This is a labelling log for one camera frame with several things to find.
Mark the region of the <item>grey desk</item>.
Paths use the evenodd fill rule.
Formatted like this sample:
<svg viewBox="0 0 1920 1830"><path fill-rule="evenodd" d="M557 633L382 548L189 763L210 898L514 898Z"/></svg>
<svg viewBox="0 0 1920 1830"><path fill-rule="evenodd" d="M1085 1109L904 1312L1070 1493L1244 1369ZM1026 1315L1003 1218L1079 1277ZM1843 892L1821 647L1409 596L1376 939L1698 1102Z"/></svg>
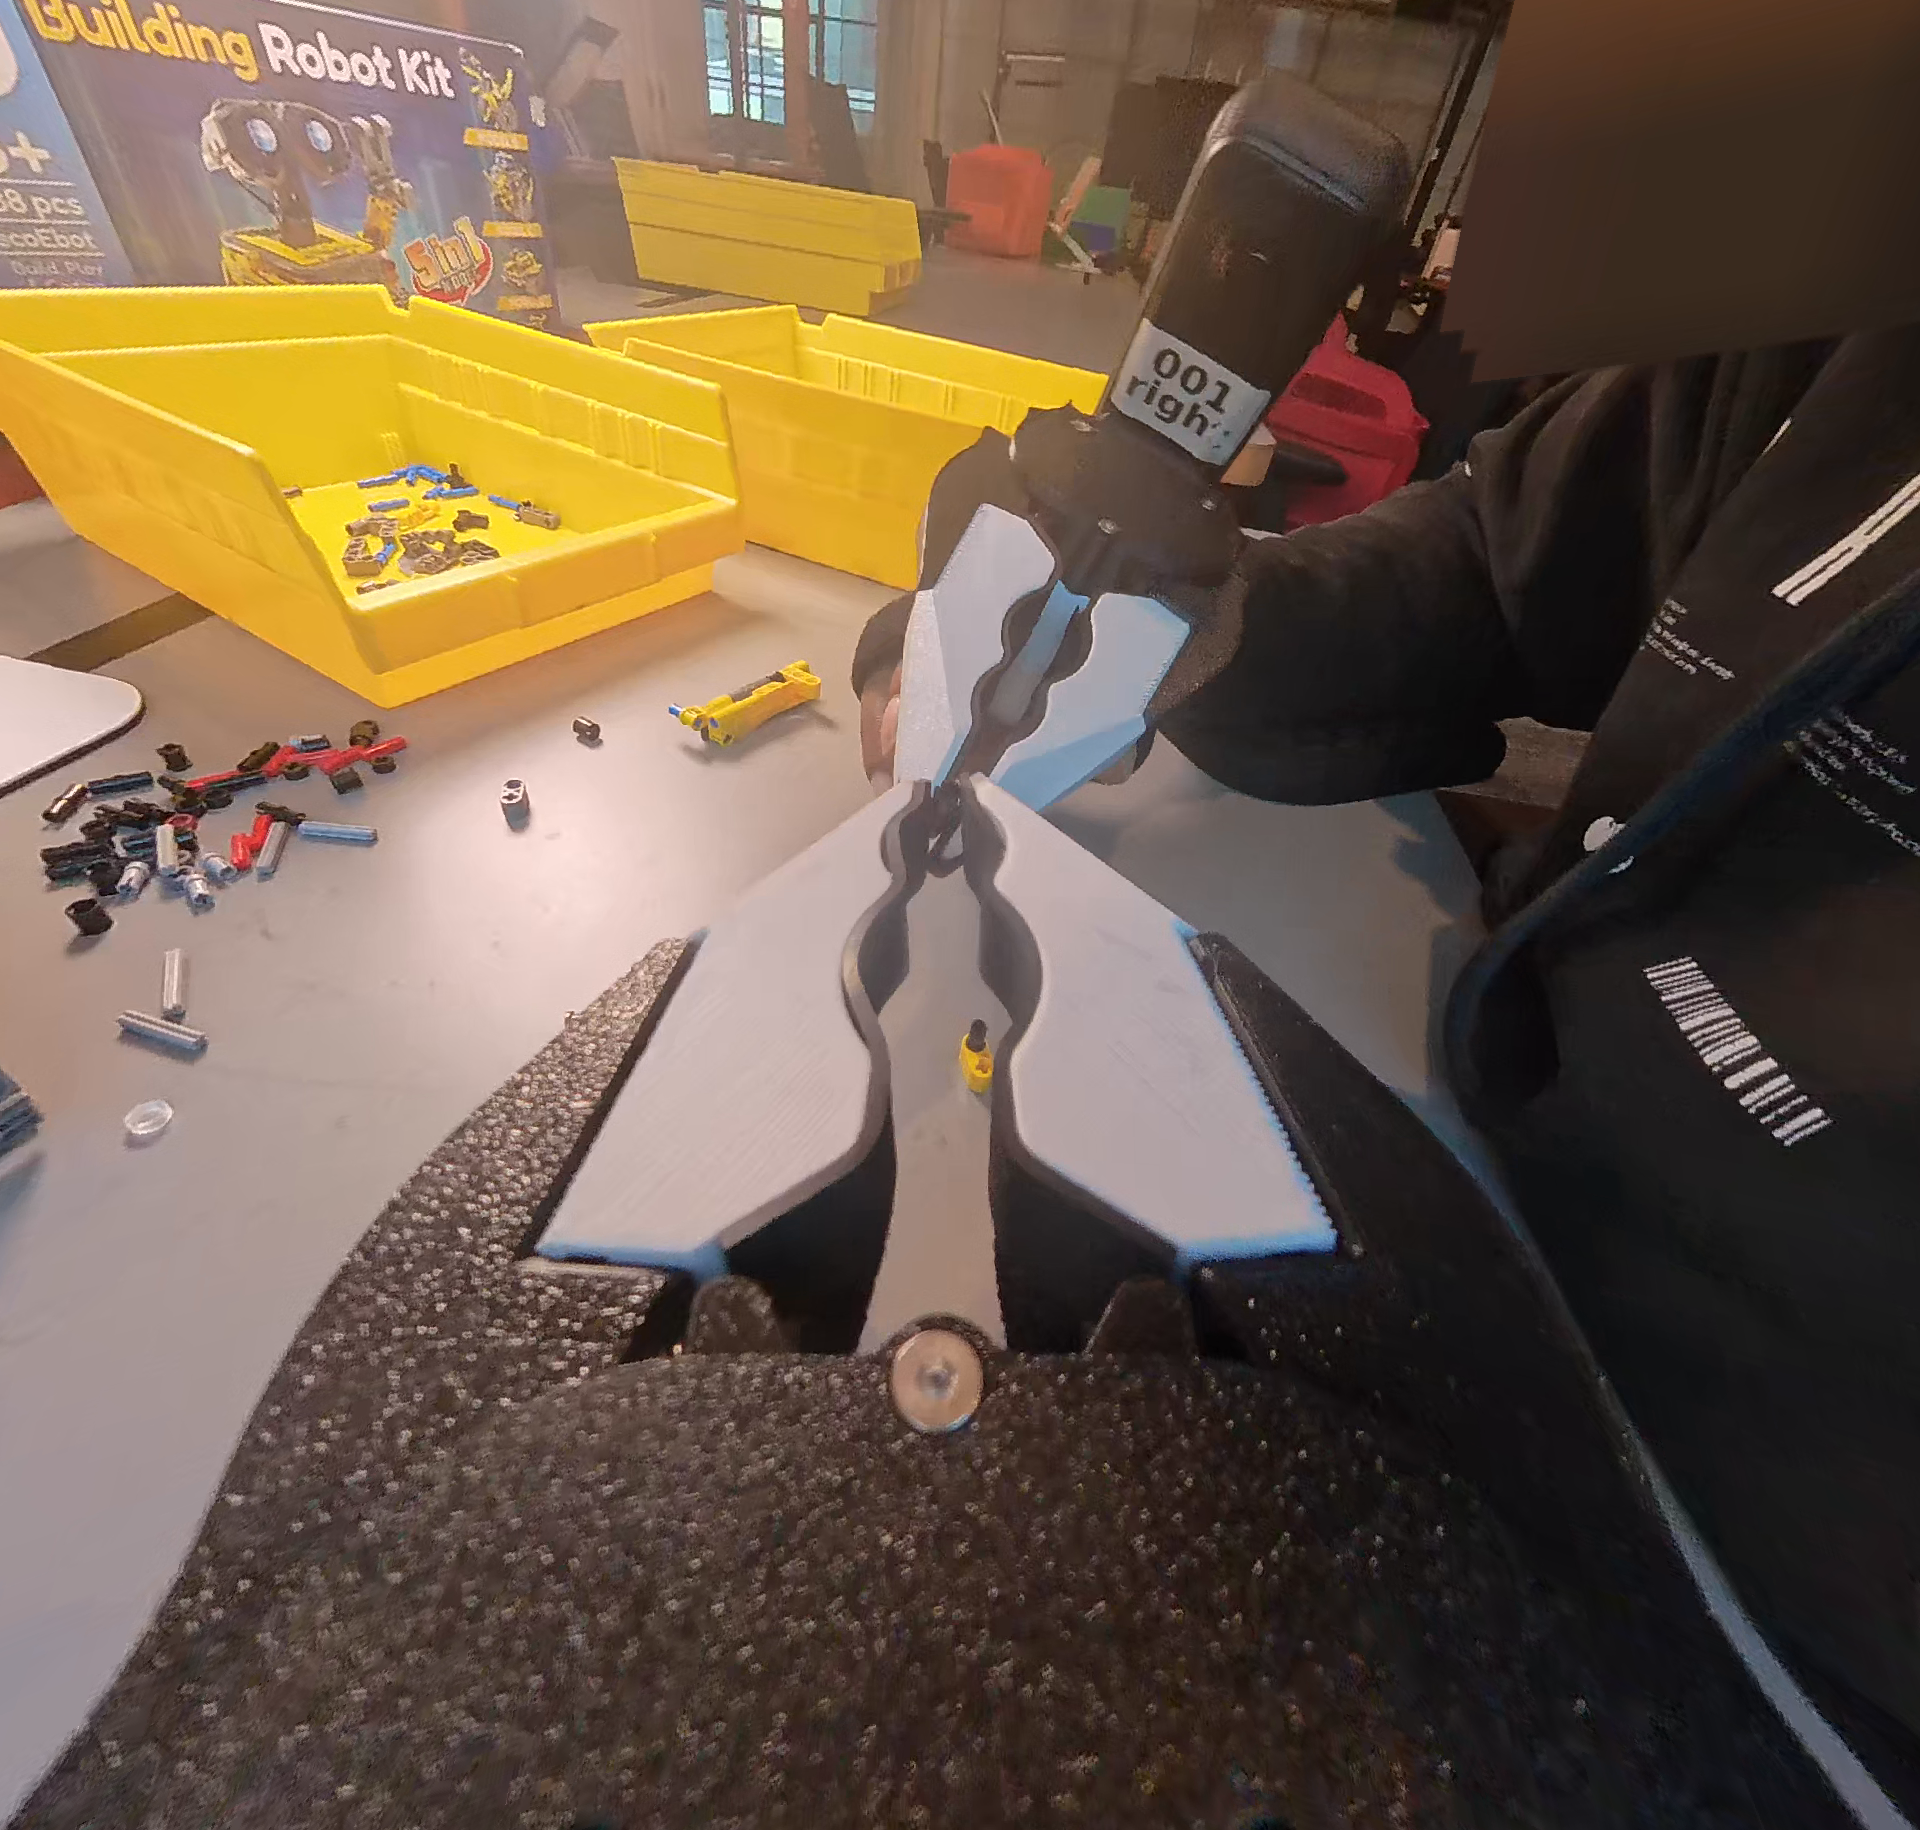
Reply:
<svg viewBox="0 0 1920 1830"><path fill-rule="evenodd" d="M361 800L377 845L295 850L210 915L153 892L78 941L40 870L58 782L5 800L5 1070L46 1119L5 1164L5 1815L154 1615L382 1205L655 943L860 804L846 674L881 598L753 547L709 596L382 716L411 748ZM795 660L822 699L731 748L669 716ZM200 1056L116 1027L162 1015L174 948ZM153 1097L176 1119L130 1144Z"/></svg>

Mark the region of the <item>assorted loose brick pieces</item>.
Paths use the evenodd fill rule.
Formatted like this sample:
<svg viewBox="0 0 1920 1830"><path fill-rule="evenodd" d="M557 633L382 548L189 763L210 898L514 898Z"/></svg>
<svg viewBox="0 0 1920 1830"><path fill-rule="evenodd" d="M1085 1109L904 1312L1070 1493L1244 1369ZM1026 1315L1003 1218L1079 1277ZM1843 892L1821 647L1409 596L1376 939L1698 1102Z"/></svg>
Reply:
<svg viewBox="0 0 1920 1830"><path fill-rule="evenodd" d="M565 527L550 504L485 490L459 466L409 463L367 475L355 490L339 563L362 594L489 569Z"/></svg>

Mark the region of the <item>yellow brick assembly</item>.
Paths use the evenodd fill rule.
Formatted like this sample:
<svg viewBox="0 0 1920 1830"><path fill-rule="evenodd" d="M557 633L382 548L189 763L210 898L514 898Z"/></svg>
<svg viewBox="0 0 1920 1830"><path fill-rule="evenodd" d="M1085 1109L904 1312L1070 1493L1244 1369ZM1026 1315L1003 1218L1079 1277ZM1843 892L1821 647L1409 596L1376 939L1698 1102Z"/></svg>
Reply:
<svg viewBox="0 0 1920 1830"><path fill-rule="evenodd" d="M795 660L705 704L674 705L669 716L709 748L731 748L777 716L816 704L822 695L824 679L806 660Z"/></svg>

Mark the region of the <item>red plastic container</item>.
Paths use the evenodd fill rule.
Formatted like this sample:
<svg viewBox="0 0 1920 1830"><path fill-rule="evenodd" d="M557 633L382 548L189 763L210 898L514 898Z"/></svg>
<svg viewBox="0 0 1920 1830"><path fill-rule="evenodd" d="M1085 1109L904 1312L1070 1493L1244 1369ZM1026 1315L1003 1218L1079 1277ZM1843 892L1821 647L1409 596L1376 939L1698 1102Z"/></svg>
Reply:
<svg viewBox="0 0 1920 1830"><path fill-rule="evenodd" d="M1263 425L1275 439L1266 479L1279 485L1284 529L1331 523L1397 494L1428 436L1405 377L1353 351L1342 314Z"/></svg>

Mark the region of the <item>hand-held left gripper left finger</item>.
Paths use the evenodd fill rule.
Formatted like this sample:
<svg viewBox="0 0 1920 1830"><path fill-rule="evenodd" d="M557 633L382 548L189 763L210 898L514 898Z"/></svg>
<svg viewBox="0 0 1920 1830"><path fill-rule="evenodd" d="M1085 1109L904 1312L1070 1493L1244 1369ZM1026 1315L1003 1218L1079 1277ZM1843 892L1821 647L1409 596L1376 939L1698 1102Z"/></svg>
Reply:
<svg viewBox="0 0 1920 1830"><path fill-rule="evenodd" d="M707 1280L870 1158L917 892L910 782L736 898L690 943L537 1253Z"/></svg>

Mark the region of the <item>yellow storage bin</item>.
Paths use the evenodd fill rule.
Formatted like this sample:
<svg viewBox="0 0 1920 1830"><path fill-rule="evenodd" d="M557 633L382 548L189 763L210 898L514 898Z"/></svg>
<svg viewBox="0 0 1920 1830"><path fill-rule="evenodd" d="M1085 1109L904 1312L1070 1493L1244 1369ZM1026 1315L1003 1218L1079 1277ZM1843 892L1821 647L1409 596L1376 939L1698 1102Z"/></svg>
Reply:
<svg viewBox="0 0 1920 1830"><path fill-rule="evenodd" d="M380 285L9 289L5 437L85 540L384 709L711 590L746 547L721 393ZM507 562L359 591L355 485L550 504Z"/></svg>
<svg viewBox="0 0 1920 1830"><path fill-rule="evenodd" d="M725 394L753 544L888 587L917 579L934 475L984 431L1039 407L1091 413L1105 377L987 346L798 306L727 306L586 326L595 346Z"/></svg>
<svg viewBox="0 0 1920 1830"><path fill-rule="evenodd" d="M907 200L685 164L614 169L644 283L870 318L921 279Z"/></svg>

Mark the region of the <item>black printed sweatshirt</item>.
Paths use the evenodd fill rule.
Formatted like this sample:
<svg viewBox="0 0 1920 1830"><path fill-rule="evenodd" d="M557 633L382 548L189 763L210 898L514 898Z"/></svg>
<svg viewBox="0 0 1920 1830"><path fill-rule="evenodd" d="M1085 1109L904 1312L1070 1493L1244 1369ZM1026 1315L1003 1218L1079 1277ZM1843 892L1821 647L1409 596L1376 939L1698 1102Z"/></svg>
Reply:
<svg viewBox="0 0 1920 1830"><path fill-rule="evenodd" d="M1450 1015L1627 1417L1908 1818L1917 418L1917 326L1766 418Z"/></svg>

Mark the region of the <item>pile of small black pins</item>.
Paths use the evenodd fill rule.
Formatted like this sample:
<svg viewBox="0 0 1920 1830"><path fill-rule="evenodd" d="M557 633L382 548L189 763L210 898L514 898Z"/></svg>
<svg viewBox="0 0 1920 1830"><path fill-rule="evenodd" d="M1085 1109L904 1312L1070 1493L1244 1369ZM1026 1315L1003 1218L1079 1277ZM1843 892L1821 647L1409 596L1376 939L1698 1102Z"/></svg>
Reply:
<svg viewBox="0 0 1920 1830"><path fill-rule="evenodd" d="M209 798L174 796L182 778L251 763L270 746L337 748L393 737L377 720L355 723L344 739L325 734L267 739L229 766L198 766L176 746L159 751L162 769L130 769L67 787L46 811L52 840L40 849L46 888L63 898L63 918L78 941L108 935L121 910L148 894L178 902L186 915L210 914L238 883L272 883L303 843L304 819L372 825L361 800L374 782L400 772L397 763L348 769L333 778L304 776Z"/></svg>

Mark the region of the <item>paned wall window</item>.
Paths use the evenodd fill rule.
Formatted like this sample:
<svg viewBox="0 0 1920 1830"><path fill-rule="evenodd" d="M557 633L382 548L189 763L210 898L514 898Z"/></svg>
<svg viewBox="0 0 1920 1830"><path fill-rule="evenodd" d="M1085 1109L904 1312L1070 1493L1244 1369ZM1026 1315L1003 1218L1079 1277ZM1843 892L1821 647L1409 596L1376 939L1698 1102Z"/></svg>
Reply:
<svg viewBox="0 0 1920 1830"><path fill-rule="evenodd" d="M883 0L699 0L707 116L731 134L781 135L801 77L843 90L855 135L877 124Z"/></svg>

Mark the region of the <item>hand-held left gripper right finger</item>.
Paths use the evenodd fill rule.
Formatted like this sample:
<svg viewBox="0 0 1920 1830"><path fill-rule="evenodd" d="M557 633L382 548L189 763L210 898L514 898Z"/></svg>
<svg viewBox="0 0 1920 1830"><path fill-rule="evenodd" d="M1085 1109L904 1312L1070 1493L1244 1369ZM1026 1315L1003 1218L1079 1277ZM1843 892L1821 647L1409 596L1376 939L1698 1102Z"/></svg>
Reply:
<svg viewBox="0 0 1920 1830"><path fill-rule="evenodd" d="M1021 1164L1181 1271L1333 1252L1335 1219L1196 931L984 778L970 780L970 883Z"/></svg>

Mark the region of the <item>person's right forearm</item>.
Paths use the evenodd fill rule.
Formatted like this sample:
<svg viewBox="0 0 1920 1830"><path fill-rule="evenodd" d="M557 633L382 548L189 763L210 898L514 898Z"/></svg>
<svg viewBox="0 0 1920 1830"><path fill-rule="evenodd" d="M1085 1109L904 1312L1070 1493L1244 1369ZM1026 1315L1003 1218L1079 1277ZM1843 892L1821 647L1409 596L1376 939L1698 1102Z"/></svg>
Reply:
<svg viewBox="0 0 1920 1830"><path fill-rule="evenodd" d="M1252 540L1240 641L1158 735L1247 798L1340 805L1491 776L1513 719L1593 731L1829 354L1567 377L1450 473Z"/></svg>

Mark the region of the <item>printed toy kit box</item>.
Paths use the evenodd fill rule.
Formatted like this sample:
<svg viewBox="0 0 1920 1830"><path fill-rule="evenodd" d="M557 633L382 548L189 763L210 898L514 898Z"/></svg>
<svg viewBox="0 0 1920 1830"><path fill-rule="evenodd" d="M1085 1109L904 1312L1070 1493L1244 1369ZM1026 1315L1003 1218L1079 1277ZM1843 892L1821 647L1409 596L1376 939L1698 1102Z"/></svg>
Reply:
<svg viewBox="0 0 1920 1830"><path fill-rule="evenodd" d="M517 46L303 0L5 0L5 288L380 285L560 329Z"/></svg>

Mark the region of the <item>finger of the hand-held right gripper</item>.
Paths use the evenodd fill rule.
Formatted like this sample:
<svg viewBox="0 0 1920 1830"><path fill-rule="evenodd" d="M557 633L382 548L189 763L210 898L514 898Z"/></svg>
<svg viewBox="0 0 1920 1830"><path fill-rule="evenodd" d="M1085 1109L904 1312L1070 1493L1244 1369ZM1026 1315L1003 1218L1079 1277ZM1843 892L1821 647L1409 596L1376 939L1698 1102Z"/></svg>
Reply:
<svg viewBox="0 0 1920 1830"><path fill-rule="evenodd" d="M1085 660L1045 693L1045 716L987 776L1031 811L1094 782L1147 734L1149 705L1192 626L1155 598L1099 598Z"/></svg>
<svg viewBox="0 0 1920 1830"><path fill-rule="evenodd" d="M980 506L915 596L900 669L898 780L991 769L1031 720L1063 649L1063 580L1026 516Z"/></svg>

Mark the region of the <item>person's right hand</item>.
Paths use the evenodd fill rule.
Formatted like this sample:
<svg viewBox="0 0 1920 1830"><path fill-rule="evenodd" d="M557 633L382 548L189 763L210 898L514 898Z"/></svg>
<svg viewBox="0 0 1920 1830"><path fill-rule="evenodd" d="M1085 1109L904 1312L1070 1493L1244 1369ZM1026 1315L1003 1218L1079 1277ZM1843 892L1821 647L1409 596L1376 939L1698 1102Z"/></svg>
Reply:
<svg viewBox="0 0 1920 1830"><path fill-rule="evenodd" d="M902 659L914 596L886 603L862 628L852 666L857 705L860 767L874 791L897 778Z"/></svg>

